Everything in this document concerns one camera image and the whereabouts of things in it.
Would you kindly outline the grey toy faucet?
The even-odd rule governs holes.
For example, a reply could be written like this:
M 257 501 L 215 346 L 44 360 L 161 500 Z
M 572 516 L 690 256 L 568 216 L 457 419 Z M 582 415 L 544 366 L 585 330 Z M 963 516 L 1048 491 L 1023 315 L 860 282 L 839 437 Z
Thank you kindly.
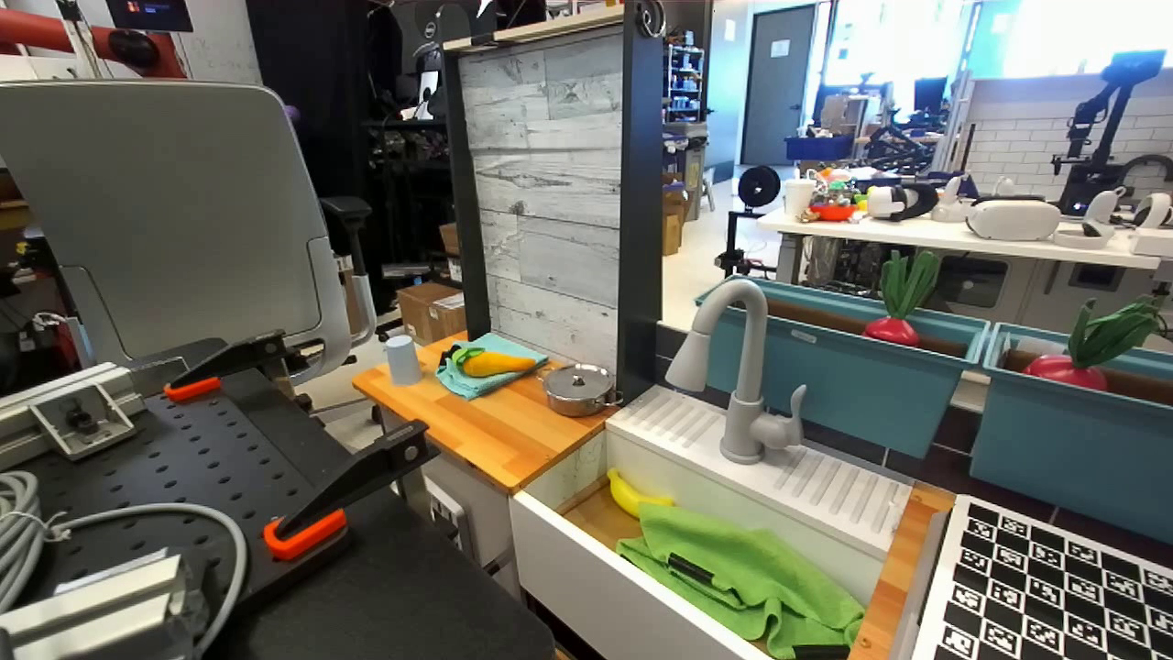
M 802 440 L 805 390 L 802 384 L 791 390 L 787 415 L 761 412 L 765 293 L 753 277 L 725 277 L 700 302 L 692 326 L 681 347 L 672 357 L 664 380 L 681 392 L 700 392 L 706 384 L 712 333 L 728 303 L 744 309 L 744 333 L 742 333 L 742 362 L 736 362 L 736 380 L 725 404 L 717 452 L 728 461 L 756 464 L 772 447 L 795 447 Z

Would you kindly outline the yellow corn toy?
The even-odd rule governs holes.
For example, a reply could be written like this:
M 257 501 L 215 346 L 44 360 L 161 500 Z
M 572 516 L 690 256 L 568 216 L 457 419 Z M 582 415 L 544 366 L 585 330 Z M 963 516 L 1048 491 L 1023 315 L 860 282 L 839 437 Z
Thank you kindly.
M 540 366 L 540 362 L 524 360 L 524 357 L 511 357 L 511 352 L 478 347 L 478 352 L 463 357 L 457 370 L 467 377 L 497 377 L 497 374 L 529 374 L 530 366 Z

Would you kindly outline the teal cloth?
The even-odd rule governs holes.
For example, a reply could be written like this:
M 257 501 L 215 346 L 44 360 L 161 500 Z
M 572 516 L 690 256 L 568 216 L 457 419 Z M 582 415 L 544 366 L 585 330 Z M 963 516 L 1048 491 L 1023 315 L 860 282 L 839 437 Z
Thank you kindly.
M 463 401 L 489 397 L 547 362 L 547 352 L 481 333 L 441 352 L 441 384 Z

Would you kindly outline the yellow banana toy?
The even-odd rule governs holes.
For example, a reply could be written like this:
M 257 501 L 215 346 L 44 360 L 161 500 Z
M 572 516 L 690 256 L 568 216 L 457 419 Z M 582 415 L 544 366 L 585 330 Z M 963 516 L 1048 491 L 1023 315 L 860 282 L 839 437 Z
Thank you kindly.
M 672 505 L 672 496 L 642 491 L 620 468 L 610 474 L 610 496 L 632 516 L 638 516 L 644 505 Z

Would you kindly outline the grey cup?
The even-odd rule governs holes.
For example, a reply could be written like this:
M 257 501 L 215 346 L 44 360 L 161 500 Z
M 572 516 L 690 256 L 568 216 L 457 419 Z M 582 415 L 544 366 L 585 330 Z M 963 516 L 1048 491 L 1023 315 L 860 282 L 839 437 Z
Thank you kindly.
M 404 333 L 387 337 L 384 357 L 395 384 L 414 384 L 420 377 L 412 337 Z

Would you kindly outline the white toy sink unit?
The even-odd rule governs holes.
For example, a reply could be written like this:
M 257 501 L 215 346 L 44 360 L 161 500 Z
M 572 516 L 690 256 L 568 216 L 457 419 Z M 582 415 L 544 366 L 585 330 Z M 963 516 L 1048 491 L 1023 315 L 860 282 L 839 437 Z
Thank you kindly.
M 511 501 L 519 585 L 605 660 L 914 660 L 952 500 L 824 447 L 756 464 L 648 390 Z

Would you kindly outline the grey wood backsplash panel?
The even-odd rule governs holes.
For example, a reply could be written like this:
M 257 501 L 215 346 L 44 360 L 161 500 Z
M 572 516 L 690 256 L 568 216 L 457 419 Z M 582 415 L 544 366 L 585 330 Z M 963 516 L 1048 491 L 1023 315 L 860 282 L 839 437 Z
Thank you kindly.
M 469 333 L 654 380 L 668 11 L 620 0 L 442 45 Z

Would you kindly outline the green cloth in sink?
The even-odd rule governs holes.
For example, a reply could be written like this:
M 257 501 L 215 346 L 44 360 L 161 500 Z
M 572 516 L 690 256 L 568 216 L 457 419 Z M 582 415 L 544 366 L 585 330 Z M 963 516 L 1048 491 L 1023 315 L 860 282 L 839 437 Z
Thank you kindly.
M 642 531 L 620 544 L 620 558 L 772 660 L 852 645 L 865 619 L 844 583 L 772 531 L 681 505 L 644 505 Z

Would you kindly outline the left teal planter box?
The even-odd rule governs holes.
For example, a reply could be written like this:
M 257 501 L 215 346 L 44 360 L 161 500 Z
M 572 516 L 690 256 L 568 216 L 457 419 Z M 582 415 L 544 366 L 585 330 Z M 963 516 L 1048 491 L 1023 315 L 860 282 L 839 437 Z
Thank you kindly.
M 883 315 L 868 296 L 753 277 L 765 293 L 761 412 L 787 415 L 802 384 L 805 425 L 924 459 L 963 370 L 981 357 L 981 318 L 916 313 L 916 346 L 865 337 Z M 712 333 L 706 384 L 733 392 L 744 309 L 728 303 Z

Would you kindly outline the red radish toy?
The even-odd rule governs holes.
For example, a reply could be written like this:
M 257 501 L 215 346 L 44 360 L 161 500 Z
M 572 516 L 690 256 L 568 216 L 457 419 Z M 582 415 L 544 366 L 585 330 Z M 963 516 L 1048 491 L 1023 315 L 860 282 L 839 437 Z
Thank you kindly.
M 1059 384 L 1105 390 L 1105 366 L 1144 346 L 1162 326 L 1162 313 L 1144 302 L 1122 303 L 1107 315 L 1084 309 L 1066 337 L 1066 347 L 1034 357 L 1026 374 Z
M 919 333 L 908 315 L 937 286 L 943 256 L 934 250 L 890 253 L 880 266 L 883 315 L 865 326 L 865 337 L 890 346 L 916 346 Z

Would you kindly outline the black clamp orange tip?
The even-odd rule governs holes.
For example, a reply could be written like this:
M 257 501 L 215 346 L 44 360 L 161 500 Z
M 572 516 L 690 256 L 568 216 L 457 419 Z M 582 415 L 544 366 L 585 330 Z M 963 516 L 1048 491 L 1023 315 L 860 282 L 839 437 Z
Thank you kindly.
M 194 404 L 205 397 L 215 397 L 222 390 L 229 374 L 238 370 L 262 370 L 266 377 L 285 370 L 285 347 L 279 337 L 254 337 L 254 341 L 235 341 L 229 347 L 215 347 L 202 362 L 187 366 L 178 377 L 172 377 L 161 397 L 170 404 Z
M 273 516 L 262 527 L 265 553 L 273 561 L 304 561 L 350 531 L 350 505 L 375 496 L 395 491 L 412 508 L 425 501 L 420 464 L 435 459 L 425 440 L 425 421 L 408 421 L 371 447 L 364 447 L 350 464 L 342 464 L 307 501 L 285 516 Z

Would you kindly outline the black clamp orange tip far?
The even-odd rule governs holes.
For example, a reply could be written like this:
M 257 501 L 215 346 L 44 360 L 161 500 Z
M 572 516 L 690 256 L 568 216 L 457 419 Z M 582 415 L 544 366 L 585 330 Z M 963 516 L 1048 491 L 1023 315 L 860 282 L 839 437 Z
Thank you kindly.
M 235 341 L 229 347 L 215 347 L 202 362 L 187 366 L 178 377 L 172 377 L 161 397 L 170 404 L 194 404 L 205 397 L 215 397 L 222 390 L 229 374 L 238 370 L 262 370 L 266 377 L 285 370 L 285 347 L 279 337 L 254 337 L 254 341 Z

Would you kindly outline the black and white calibration board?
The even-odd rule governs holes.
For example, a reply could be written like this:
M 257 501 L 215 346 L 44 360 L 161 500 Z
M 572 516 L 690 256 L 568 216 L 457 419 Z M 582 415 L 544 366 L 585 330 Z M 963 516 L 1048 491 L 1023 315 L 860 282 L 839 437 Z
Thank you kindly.
M 1173 571 L 959 496 L 908 660 L 1173 660 Z

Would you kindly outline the right red radish toy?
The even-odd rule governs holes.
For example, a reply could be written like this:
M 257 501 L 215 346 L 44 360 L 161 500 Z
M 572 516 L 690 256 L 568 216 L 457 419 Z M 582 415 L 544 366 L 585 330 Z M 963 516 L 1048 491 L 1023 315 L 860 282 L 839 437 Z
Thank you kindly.
M 1066 347 L 1034 357 L 1026 374 L 1059 384 L 1105 390 L 1105 366 L 1144 346 L 1162 326 L 1162 313 L 1144 302 L 1122 303 L 1107 315 L 1084 309 L 1066 337 Z

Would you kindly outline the right teal planter box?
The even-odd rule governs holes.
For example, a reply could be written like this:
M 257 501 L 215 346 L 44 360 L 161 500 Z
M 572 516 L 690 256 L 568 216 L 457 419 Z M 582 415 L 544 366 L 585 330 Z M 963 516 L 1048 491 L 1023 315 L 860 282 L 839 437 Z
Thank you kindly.
M 1125 352 L 1105 366 L 1105 390 L 1026 374 L 1064 346 L 1055 330 L 990 330 L 973 475 L 1171 544 L 1173 357 Z

